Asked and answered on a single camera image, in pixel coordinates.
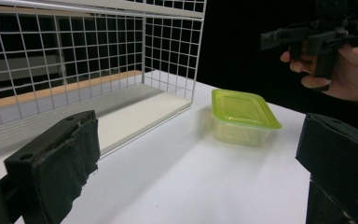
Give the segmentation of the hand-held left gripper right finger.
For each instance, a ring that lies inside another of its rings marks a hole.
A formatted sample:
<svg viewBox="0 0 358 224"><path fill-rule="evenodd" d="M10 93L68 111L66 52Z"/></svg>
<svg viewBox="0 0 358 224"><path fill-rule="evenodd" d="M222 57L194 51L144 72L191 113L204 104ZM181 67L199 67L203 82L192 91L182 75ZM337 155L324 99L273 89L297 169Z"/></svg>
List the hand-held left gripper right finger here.
<svg viewBox="0 0 358 224"><path fill-rule="evenodd" d="M308 114L296 159L310 172L306 224L358 224L358 129Z"/></svg>

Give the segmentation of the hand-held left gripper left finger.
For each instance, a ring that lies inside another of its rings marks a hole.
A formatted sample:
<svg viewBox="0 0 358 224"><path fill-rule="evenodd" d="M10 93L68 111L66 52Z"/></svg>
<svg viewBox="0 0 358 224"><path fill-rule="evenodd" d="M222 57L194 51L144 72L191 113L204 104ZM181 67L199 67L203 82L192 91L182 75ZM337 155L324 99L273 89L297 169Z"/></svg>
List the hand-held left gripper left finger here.
<svg viewBox="0 0 358 224"><path fill-rule="evenodd" d="M98 120L92 110L60 120L4 160L14 189L9 217L26 224L60 224L98 169Z"/></svg>

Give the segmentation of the white wire grid shelf rack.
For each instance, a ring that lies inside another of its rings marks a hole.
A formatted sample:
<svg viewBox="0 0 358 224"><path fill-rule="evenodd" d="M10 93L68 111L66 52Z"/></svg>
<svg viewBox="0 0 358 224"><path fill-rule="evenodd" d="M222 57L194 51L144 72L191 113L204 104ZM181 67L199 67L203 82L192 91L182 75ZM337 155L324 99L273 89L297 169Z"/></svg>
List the white wire grid shelf rack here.
<svg viewBox="0 0 358 224"><path fill-rule="evenodd" d="M0 156L93 110L109 151L188 109L207 0L0 0Z"/></svg>

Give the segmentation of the green-lidded plastic food container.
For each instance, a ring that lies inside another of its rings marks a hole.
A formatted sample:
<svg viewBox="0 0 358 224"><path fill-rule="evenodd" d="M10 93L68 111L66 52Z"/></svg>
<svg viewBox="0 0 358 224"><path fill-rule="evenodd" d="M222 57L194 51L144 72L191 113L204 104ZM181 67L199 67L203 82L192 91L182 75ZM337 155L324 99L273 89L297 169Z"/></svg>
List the green-lidded plastic food container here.
<svg viewBox="0 0 358 224"><path fill-rule="evenodd" d="M214 138L229 144L260 147L282 127L265 99L249 92L212 90L212 114Z"/></svg>

